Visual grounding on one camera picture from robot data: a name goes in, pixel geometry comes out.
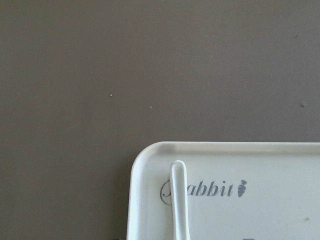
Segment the cream rabbit print tray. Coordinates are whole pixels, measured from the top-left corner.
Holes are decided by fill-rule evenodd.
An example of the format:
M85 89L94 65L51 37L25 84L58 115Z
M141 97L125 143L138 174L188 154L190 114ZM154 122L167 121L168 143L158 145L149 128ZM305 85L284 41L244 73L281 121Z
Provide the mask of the cream rabbit print tray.
M320 145L157 142L135 159L127 239L171 240L171 164L185 163L193 240L317 240Z

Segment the white ceramic spoon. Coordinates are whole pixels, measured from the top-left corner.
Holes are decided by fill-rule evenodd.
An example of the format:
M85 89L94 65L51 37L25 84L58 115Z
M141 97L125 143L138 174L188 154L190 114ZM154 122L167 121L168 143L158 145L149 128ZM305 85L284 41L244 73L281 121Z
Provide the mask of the white ceramic spoon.
M190 240L187 169L181 160L170 166L170 190L173 216L173 239Z

